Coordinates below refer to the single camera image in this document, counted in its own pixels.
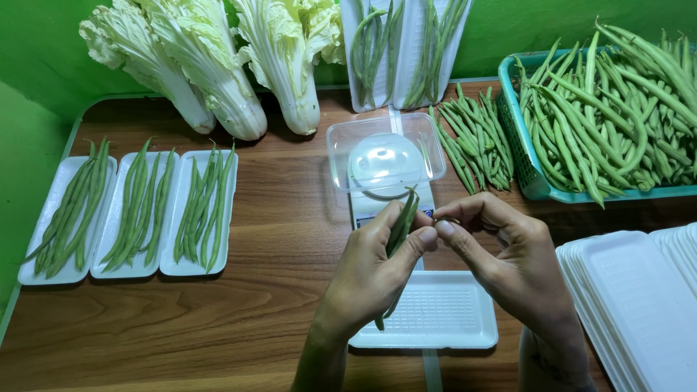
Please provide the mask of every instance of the left hand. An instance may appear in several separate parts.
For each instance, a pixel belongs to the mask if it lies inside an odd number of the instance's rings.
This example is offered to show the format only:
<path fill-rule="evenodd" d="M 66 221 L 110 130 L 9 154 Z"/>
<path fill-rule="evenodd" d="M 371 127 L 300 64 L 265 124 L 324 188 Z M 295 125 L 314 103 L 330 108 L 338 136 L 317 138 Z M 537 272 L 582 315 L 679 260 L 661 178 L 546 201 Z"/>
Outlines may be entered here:
<path fill-rule="evenodd" d="M 404 203 L 391 201 L 370 223 L 351 232 L 344 254 L 315 314 L 311 333 L 323 345 L 344 346 L 351 336 L 387 311 L 406 284 L 416 262 L 437 249 L 434 221 L 417 211 L 412 227 L 419 227 L 402 243 L 392 259 L 385 247 Z"/>

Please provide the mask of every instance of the hand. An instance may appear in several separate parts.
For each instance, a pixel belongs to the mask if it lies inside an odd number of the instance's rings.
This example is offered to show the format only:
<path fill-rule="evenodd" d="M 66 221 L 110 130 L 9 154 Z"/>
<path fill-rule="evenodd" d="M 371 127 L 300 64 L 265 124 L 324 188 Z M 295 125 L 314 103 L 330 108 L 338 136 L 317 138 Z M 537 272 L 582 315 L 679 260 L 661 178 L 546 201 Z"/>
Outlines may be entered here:
<path fill-rule="evenodd" d="M 574 302 L 564 283 L 547 226 L 523 215 L 491 193 L 452 202 L 434 213 L 450 216 L 436 230 L 474 274 L 477 281 L 513 317 L 547 344 L 568 356 L 585 357 L 583 331 Z M 484 230 L 496 236 L 503 249 L 497 256 L 472 237 Z"/>
<path fill-rule="evenodd" d="M 393 200 L 370 223 L 348 237 L 344 254 L 315 314 L 311 333 L 322 344 L 345 345 L 351 336 L 392 305 L 416 262 L 437 249 L 433 220 L 418 211 L 412 227 L 420 227 L 402 243 L 392 259 L 385 246 L 404 203 Z"/>

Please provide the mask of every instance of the right hand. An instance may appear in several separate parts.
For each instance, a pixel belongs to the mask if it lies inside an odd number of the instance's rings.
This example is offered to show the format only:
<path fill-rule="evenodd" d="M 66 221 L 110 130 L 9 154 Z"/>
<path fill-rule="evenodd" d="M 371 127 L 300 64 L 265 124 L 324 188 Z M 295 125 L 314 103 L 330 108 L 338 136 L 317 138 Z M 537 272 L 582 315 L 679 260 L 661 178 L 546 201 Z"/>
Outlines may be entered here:
<path fill-rule="evenodd" d="M 552 345 L 585 346 L 574 302 L 562 277 L 547 226 L 517 211 L 491 193 L 452 202 L 434 218 L 456 218 L 460 225 L 436 223 L 438 236 L 469 266 L 477 281 L 513 317 Z M 503 249 L 497 257 L 471 233 L 496 236 Z"/>

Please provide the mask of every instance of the pile of green beans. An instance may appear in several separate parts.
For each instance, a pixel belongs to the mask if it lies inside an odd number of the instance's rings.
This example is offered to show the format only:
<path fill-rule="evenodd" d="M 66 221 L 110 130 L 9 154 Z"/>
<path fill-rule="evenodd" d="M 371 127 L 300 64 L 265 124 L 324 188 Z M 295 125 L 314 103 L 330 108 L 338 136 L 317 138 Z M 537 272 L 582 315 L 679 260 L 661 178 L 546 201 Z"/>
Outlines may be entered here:
<path fill-rule="evenodd" d="M 66 265 L 73 253 L 75 268 L 82 271 L 85 267 L 87 229 L 102 199 L 109 165 L 107 139 L 102 139 L 98 153 L 95 152 L 94 143 L 90 144 L 89 159 L 68 183 L 61 205 L 53 213 L 51 223 L 43 233 L 41 244 L 24 260 L 27 262 L 36 257 L 36 276 L 46 273 L 46 279 L 52 278 Z"/>
<path fill-rule="evenodd" d="M 695 183 L 697 54 L 686 36 L 663 31 L 656 46 L 619 27 L 596 24 L 584 55 L 579 43 L 528 78 L 520 106 L 547 181 L 588 191 L 604 208 L 610 195 Z M 597 49 L 599 37 L 615 46 Z M 576 60 L 575 69 L 572 63 Z"/>
<path fill-rule="evenodd" d="M 409 189 L 409 196 L 406 199 L 406 203 L 404 203 L 404 207 L 402 207 L 401 211 L 399 212 L 399 216 L 397 217 L 394 227 L 392 227 L 390 230 L 390 238 L 388 239 L 388 244 L 385 247 L 388 254 L 388 259 L 391 259 L 392 256 L 395 255 L 397 249 L 399 249 L 402 243 L 406 240 L 406 237 L 409 235 L 411 224 L 416 216 L 416 212 L 419 209 L 419 195 L 416 193 L 416 191 L 414 191 L 413 188 L 408 186 L 405 186 L 405 188 Z M 395 311 L 403 291 L 404 287 L 399 290 L 399 293 L 392 302 L 390 309 L 388 309 L 388 311 L 382 317 L 375 319 L 375 326 L 378 327 L 380 332 L 385 331 L 385 323 L 383 320 L 387 319 Z"/>
<path fill-rule="evenodd" d="M 436 122 L 438 138 L 457 176 L 470 195 L 475 194 L 477 182 L 480 191 L 486 190 L 486 182 L 497 190 L 510 190 L 513 155 L 498 122 L 498 109 L 496 101 L 491 99 L 491 87 L 486 95 L 479 92 L 479 102 L 463 95 L 460 83 L 456 84 L 456 90 L 458 99 L 444 101 L 443 106 L 438 107 L 438 117 L 434 115 L 432 106 L 429 107 L 429 114 Z M 455 140 L 445 132 L 441 115 L 457 135 Z"/>
<path fill-rule="evenodd" d="M 223 160 L 222 151 L 216 149 L 214 144 L 208 156 L 208 164 L 203 177 L 199 173 L 196 157 L 193 158 L 189 195 L 174 245 L 174 261 L 176 263 L 179 263 L 181 257 L 184 256 L 191 262 L 204 267 L 206 273 L 210 272 L 215 265 L 222 240 L 227 179 L 234 155 L 235 145 L 233 144 L 227 160 Z M 215 201 L 209 215 L 208 210 L 213 193 L 215 193 Z M 208 257 L 208 242 L 213 228 L 215 228 L 213 248 L 210 257 L 206 259 Z"/>
<path fill-rule="evenodd" d="M 404 109 L 422 106 L 425 100 L 431 104 L 438 102 L 443 53 L 460 23 L 468 2 L 469 0 L 449 0 L 439 21 L 434 0 L 427 0 L 423 46 L 411 87 L 401 105 Z"/>
<path fill-rule="evenodd" d="M 401 0 L 397 9 L 393 12 L 394 2 L 390 0 L 390 7 L 387 11 L 379 10 L 374 6 L 368 5 L 368 14 L 363 10 L 363 1 L 356 0 L 358 3 L 358 14 L 363 18 L 358 24 L 351 44 L 351 70 L 355 80 L 355 90 L 358 94 L 358 103 L 361 106 L 375 107 L 373 88 L 378 67 L 382 61 L 385 49 L 388 50 L 388 80 L 387 97 L 382 106 L 391 98 L 395 88 L 395 48 L 399 46 L 396 42 L 397 27 L 401 16 L 404 14 L 405 0 Z M 387 20 L 383 28 L 381 17 L 387 14 Z"/>
<path fill-rule="evenodd" d="M 133 158 L 131 166 L 126 172 L 123 187 L 123 207 L 121 209 L 121 223 L 118 235 L 112 249 L 104 256 L 100 264 L 107 263 L 103 271 L 112 271 L 124 262 L 133 267 L 133 257 L 139 252 L 147 252 L 144 265 L 148 266 L 155 257 L 160 233 L 162 232 L 162 218 L 164 206 L 167 203 L 167 195 L 174 173 L 174 149 L 169 152 L 164 174 L 160 178 L 157 188 L 155 182 L 158 177 L 160 154 L 158 153 L 153 163 L 153 169 L 148 180 L 148 163 L 145 154 L 150 146 L 148 139 L 143 148 Z M 144 244 L 153 222 L 150 241 Z"/>

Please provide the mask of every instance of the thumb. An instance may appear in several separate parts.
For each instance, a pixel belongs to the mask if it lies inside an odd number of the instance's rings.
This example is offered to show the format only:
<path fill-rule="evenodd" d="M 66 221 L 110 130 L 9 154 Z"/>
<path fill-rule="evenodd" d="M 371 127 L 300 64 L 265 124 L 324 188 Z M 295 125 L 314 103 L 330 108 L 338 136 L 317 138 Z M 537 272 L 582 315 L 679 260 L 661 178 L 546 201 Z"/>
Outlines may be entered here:
<path fill-rule="evenodd" d="M 482 277 L 491 271 L 494 258 L 477 242 L 477 240 L 460 225 L 454 225 L 447 220 L 436 223 L 438 236 L 446 245 L 455 251 L 470 267 L 473 273 Z"/>
<path fill-rule="evenodd" d="M 419 258 L 427 251 L 437 249 L 437 240 L 438 232 L 430 226 L 421 227 L 409 234 L 388 262 L 395 277 L 399 280 L 408 279 Z"/>

